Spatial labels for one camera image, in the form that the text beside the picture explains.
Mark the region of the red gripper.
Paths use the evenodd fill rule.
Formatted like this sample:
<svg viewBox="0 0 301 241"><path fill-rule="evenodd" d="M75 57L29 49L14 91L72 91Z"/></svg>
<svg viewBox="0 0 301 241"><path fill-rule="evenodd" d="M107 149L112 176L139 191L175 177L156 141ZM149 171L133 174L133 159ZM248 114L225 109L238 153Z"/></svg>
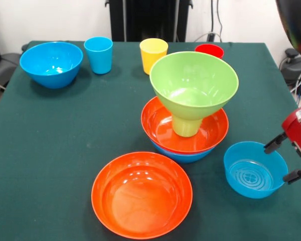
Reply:
<svg viewBox="0 0 301 241"><path fill-rule="evenodd" d="M296 147L301 156L301 107L292 112L282 123L283 133L264 145L264 152L270 154L277 150L286 138ZM283 177L283 182L291 184L301 179L301 170L293 170Z"/></svg>

